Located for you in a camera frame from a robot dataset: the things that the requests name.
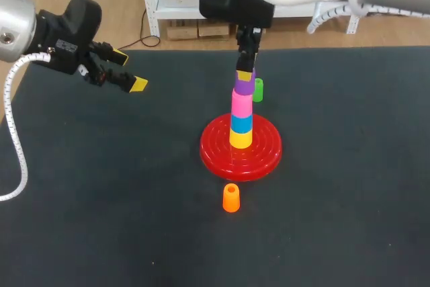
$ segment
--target white shelf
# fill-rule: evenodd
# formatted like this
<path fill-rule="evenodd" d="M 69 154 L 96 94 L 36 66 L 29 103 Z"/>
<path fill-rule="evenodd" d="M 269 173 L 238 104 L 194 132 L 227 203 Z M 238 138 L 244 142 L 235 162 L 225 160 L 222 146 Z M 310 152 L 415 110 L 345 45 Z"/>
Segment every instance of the white shelf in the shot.
<path fill-rule="evenodd" d="M 327 1 L 321 5 L 321 11 L 328 11 L 342 4 L 344 3 Z M 314 10 L 314 3 L 298 6 L 276 6 L 274 17 L 312 17 Z M 204 19 L 198 7 L 165 7 L 161 1 L 157 1 L 155 15 L 157 19 Z"/>
<path fill-rule="evenodd" d="M 160 36 L 159 19 L 204 19 L 198 7 L 167 7 L 160 0 L 145 0 L 148 22 L 151 35 Z M 314 3 L 298 6 L 278 6 L 274 17 L 313 17 L 332 8 L 341 6 L 343 2 L 322 2 L 316 6 Z M 348 34 L 354 34 L 359 17 L 350 20 Z"/>

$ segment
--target white coiled cable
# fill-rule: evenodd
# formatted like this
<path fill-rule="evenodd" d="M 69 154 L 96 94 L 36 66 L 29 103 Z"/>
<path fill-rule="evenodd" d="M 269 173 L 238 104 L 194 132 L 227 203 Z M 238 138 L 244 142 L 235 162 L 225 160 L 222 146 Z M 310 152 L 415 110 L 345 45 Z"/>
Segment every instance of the white coiled cable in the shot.
<path fill-rule="evenodd" d="M 26 187 L 28 180 L 28 170 L 27 170 L 27 162 L 24 157 L 24 152 L 22 151 L 21 142 L 19 141 L 18 133 L 15 127 L 15 121 L 13 120 L 12 114 L 12 105 L 11 105 L 11 88 L 13 78 L 16 76 L 18 70 L 25 65 L 27 62 L 32 62 L 35 60 L 40 60 L 44 62 L 49 62 L 51 56 L 46 53 L 35 53 L 22 56 L 19 60 L 15 62 L 15 64 L 9 70 L 6 76 L 5 87 L 3 90 L 3 103 L 5 105 L 5 116 L 7 121 L 7 127 L 9 128 L 13 145 L 15 146 L 15 151 L 18 156 L 19 166 L 21 167 L 21 181 L 18 187 L 9 194 L 0 196 L 0 202 L 10 200 L 16 196 L 18 196 Z"/>
<path fill-rule="evenodd" d="M 430 18 L 430 15 L 426 15 L 424 13 L 417 13 L 415 11 L 400 10 L 396 8 L 382 7 L 377 5 L 366 5 L 366 6 L 363 6 L 363 9 L 365 10 L 366 13 L 389 13 L 392 15 Z M 330 19 L 341 17 L 341 16 L 349 16 L 352 13 L 353 11 L 351 10 L 351 7 L 349 5 L 344 5 L 344 6 L 331 9 L 323 13 L 322 15 L 319 15 L 312 19 L 307 29 L 308 33 L 309 34 L 315 33 L 316 29 L 319 26 L 323 25 L 325 22 L 327 22 Z"/>

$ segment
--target orange cup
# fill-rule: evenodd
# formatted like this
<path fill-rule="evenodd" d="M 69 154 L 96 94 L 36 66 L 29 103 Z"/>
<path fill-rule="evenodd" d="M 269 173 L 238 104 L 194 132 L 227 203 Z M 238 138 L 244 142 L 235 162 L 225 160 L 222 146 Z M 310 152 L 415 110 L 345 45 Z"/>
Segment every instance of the orange cup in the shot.
<path fill-rule="evenodd" d="M 230 213 L 236 212 L 241 207 L 239 187 L 236 184 L 227 184 L 224 188 L 222 207 Z"/>

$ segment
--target red base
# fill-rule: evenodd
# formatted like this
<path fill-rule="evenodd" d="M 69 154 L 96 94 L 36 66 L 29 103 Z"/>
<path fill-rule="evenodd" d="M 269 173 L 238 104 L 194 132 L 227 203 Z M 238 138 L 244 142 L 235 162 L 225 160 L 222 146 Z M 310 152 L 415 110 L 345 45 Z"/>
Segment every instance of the red base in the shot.
<path fill-rule="evenodd" d="M 233 181 L 255 181 L 271 173 L 282 157 L 282 141 L 275 126 L 253 115 L 253 143 L 246 149 L 230 145 L 230 114 L 213 120 L 203 131 L 200 157 L 215 175 Z"/>

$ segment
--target black cable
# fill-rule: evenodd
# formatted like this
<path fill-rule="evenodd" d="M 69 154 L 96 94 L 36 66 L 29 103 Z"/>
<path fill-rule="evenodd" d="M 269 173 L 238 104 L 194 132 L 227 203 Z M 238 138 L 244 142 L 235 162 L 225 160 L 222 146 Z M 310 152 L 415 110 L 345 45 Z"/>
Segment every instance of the black cable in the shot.
<path fill-rule="evenodd" d="M 150 35 L 150 36 L 145 36 L 145 37 L 143 37 L 143 23 L 144 23 L 144 19 L 145 19 L 145 15 L 146 15 L 146 9 L 145 9 L 145 11 L 143 12 L 143 15 L 142 15 L 142 23 L 141 23 L 141 25 L 140 25 L 140 38 L 137 40 L 137 41 L 135 41 L 135 42 L 133 42 L 133 43 L 131 43 L 131 44 L 129 44 L 129 45 L 125 45 L 125 46 L 123 46 L 123 47 L 120 47 L 118 50 L 122 50 L 122 49 L 124 49 L 124 48 L 127 48 L 127 47 L 130 47 L 130 46 L 133 46 L 133 45 L 135 45 L 135 44 L 137 44 L 137 43 L 139 43 L 139 42 L 141 42 L 144 46 L 146 46 L 146 47 L 156 47 L 156 46 L 158 46 L 160 43 L 161 43 L 161 39 L 158 37 L 158 36 L 155 36 L 155 35 Z M 154 37 L 154 38 L 156 38 L 157 40 L 158 40 L 158 42 L 155 44 L 155 45 L 148 45 L 148 44 L 146 44 L 145 42 L 143 42 L 144 40 L 146 40 L 146 39 L 148 39 L 148 38 L 151 38 L 151 37 Z"/>

